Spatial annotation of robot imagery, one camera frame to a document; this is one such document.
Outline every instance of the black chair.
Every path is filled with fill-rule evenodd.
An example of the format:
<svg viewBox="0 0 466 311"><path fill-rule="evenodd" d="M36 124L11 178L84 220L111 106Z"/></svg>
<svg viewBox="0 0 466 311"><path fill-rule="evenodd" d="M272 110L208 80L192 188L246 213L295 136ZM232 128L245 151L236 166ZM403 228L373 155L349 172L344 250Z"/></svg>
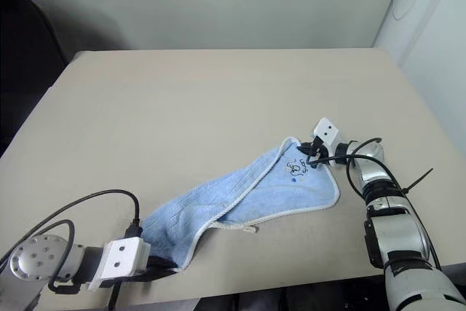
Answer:
<svg viewBox="0 0 466 311"><path fill-rule="evenodd" d="M52 26L31 0L0 0L2 155L68 64Z"/></svg>

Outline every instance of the beige table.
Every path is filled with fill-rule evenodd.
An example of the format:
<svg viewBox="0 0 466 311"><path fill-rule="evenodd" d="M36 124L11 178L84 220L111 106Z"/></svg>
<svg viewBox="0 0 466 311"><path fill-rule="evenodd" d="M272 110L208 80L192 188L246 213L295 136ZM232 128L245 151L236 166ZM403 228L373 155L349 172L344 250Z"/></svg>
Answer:
<svg viewBox="0 0 466 311"><path fill-rule="evenodd" d="M465 261L466 162L388 55L378 50L83 52L0 160L0 251L56 208L100 189L141 200L142 217L204 181L247 165L321 117L351 139L383 137L386 161L443 264ZM212 296L378 274L364 243L365 207L343 170L331 209L212 229L189 268L126 285L120 304ZM118 195L75 207L76 241L102 245L132 215ZM100 307L108 291L43 293L40 310Z"/></svg>

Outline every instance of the blue towel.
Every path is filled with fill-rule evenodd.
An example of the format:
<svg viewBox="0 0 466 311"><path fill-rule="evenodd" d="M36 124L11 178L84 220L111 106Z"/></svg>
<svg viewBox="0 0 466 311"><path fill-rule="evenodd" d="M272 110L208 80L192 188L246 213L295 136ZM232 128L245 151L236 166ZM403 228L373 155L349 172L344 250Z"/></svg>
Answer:
<svg viewBox="0 0 466 311"><path fill-rule="evenodd" d="M156 209L143 222L151 255L186 269L202 233L209 228L242 229L293 213L329 208L339 190L327 166L312 169L296 138L251 165L202 184Z"/></svg>

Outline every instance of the table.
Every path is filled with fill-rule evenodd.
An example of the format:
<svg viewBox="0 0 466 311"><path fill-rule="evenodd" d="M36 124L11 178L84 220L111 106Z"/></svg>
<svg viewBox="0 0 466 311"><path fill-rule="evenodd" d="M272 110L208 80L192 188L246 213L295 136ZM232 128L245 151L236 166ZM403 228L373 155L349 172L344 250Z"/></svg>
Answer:
<svg viewBox="0 0 466 311"><path fill-rule="evenodd" d="M56 208L101 189L138 195L141 217L246 166L321 117L348 139L383 137L443 264L465 261L466 162L387 53L377 49L81 52L0 159L0 251ZM364 243L365 206L342 169L331 209L209 230L188 269L126 284L119 304L189 299L379 274ZM76 242L122 235L131 202L114 195L69 210ZM42 294L38 310L102 307L108 290Z"/></svg>

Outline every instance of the robotic arm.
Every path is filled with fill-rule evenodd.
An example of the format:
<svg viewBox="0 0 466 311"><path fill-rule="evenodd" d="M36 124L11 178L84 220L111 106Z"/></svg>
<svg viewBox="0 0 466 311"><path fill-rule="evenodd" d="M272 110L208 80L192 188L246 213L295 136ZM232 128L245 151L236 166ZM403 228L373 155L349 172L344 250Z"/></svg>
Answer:
<svg viewBox="0 0 466 311"><path fill-rule="evenodd" d="M383 164L381 139L345 143L326 118L317 124L313 136L311 143L300 147L308 155L308 164L347 165L347 171L352 165L358 174L359 186L351 184L366 203L366 247L371 264L384 270L390 310L466 310L465 299L440 271L435 250L406 191Z"/></svg>

